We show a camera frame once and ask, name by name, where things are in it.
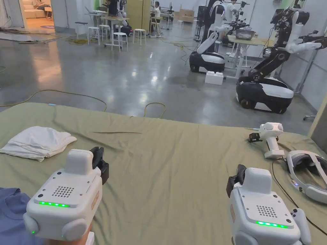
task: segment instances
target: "white handheld device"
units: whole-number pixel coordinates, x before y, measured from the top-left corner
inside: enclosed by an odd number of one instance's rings
[[[23,218],[30,233],[65,241],[83,236],[102,199],[102,170],[93,169],[93,160],[91,151],[68,153],[65,168],[54,172],[27,204]],[[93,241],[90,232],[88,244]]]
[[[282,132],[281,123],[267,122],[260,125],[259,133],[249,135],[249,142],[266,141],[269,151],[265,153],[265,158],[277,159],[284,155],[284,151],[280,150],[277,144],[278,136]]]
[[[303,210],[288,211],[283,200],[271,191],[268,170],[239,165],[229,177],[229,220],[235,245],[311,244]]]

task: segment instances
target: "mattress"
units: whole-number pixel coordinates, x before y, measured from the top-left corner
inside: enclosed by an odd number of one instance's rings
[[[29,196],[64,167],[70,149],[104,147],[110,176],[92,223],[95,244],[231,244],[228,177],[235,174],[238,164],[268,170],[272,166],[272,161],[264,158],[264,143],[247,142],[252,131],[246,128],[130,118],[37,103],[17,105],[0,115],[0,147],[36,125],[77,138],[63,153],[42,163],[0,155],[0,187],[17,187]],[[326,157],[302,135],[283,133],[278,144],[286,152],[308,150]],[[283,163],[276,161],[274,169],[279,182],[310,220],[327,231],[326,206],[296,191]],[[272,186],[289,209],[295,208],[275,181]],[[312,244],[323,244],[325,235],[309,226]]]

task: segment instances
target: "bar stool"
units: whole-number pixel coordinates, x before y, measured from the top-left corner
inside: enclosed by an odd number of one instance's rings
[[[140,43],[142,46],[142,33],[144,32],[144,36],[145,36],[145,44],[146,44],[146,31],[143,29],[135,29],[133,32],[133,43],[134,43],[134,38],[135,38],[135,32],[137,31],[137,37],[140,39]]]
[[[87,44],[90,44],[90,30],[93,33],[93,30],[95,30],[95,38],[98,38],[98,43],[100,45],[100,28],[95,26],[89,26],[87,30]]]
[[[108,30],[110,33],[110,39],[111,39],[111,31],[110,31],[110,26],[109,25],[99,25],[101,27],[101,36],[102,36],[102,41],[103,41],[103,28],[106,30],[106,39],[108,40]]]
[[[127,41],[127,35],[124,32],[114,32],[113,34],[113,41],[118,41],[118,45],[119,45],[119,52],[120,52],[120,43],[122,43],[122,47],[123,47],[123,42],[126,43],[127,46],[127,52],[128,52],[128,41]]]
[[[76,21],[75,24],[76,24],[76,34],[77,34],[77,39],[78,39],[78,26],[79,26],[79,25],[82,25],[82,26],[84,26],[84,27],[87,27],[86,25],[87,25],[88,23],[87,23],[87,22]]]
[[[181,25],[181,28],[184,28],[184,21],[178,21],[178,24]]]

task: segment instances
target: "plastic container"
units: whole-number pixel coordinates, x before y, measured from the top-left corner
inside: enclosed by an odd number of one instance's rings
[[[241,40],[251,40],[255,35],[255,31],[249,30],[236,30],[236,38]]]

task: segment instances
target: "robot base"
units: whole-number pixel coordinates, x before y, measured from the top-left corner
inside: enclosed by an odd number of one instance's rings
[[[217,53],[204,52],[198,54],[193,52],[190,55],[190,68],[192,72],[199,72],[199,68],[204,67],[211,72],[223,72],[225,69],[225,59]]]
[[[245,109],[260,109],[284,114],[294,93],[287,85],[274,78],[263,78],[255,83],[249,77],[240,77],[236,84],[236,98]]]

